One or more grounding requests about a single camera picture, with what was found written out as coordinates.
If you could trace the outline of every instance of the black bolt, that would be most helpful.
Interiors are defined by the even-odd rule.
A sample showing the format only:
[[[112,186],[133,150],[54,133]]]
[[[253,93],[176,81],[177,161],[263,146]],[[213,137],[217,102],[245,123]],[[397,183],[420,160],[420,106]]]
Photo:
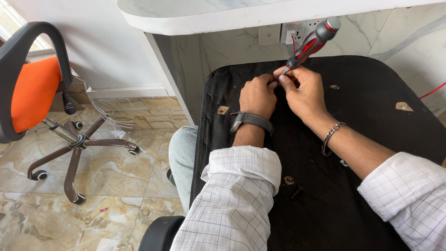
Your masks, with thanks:
[[[301,191],[303,191],[303,189],[301,188],[301,187],[297,187],[296,188],[296,191],[293,193],[293,195],[291,196],[291,200],[294,200],[294,198],[296,198],[296,196],[301,192]]]

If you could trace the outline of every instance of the shirt sleeve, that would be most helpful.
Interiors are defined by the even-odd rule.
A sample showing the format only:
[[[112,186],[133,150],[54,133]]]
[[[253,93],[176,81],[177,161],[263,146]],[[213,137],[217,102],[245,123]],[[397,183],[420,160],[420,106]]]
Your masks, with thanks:
[[[214,150],[206,181],[173,240],[171,250],[266,250],[268,212],[281,182],[279,157],[266,148]]]
[[[445,250],[445,182],[446,169],[400,152],[372,171],[358,191],[412,250]]]

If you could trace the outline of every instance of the man's left hand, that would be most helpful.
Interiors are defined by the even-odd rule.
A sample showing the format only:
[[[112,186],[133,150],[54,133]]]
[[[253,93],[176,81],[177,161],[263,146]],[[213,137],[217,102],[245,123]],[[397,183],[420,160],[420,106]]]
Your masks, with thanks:
[[[277,97],[274,89],[277,82],[273,81],[273,76],[263,74],[245,83],[245,87],[240,91],[240,111],[259,115],[270,119],[276,108]]]

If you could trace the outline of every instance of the gray pants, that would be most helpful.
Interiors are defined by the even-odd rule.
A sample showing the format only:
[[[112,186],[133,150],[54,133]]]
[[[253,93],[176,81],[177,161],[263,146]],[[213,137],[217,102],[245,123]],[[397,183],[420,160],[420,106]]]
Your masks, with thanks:
[[[194,174],[195,143],[198,126],[183,126],[169,143],[169,164],[184,213],[189,211],[190,188]]]

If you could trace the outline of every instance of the wristwatch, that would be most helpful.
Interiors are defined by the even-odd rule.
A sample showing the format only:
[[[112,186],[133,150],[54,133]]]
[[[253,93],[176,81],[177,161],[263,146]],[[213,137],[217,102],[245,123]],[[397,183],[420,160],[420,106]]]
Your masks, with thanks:
[[[237,117],[235,118],[234,124],[231,127],[231,134],[234,134],[237,129],[240,127],[242,123],[256,125],[269,133],[269,135],[273,135],[274,127],[273,124],[264,117],[250,114],[245,111],[241,111]]]

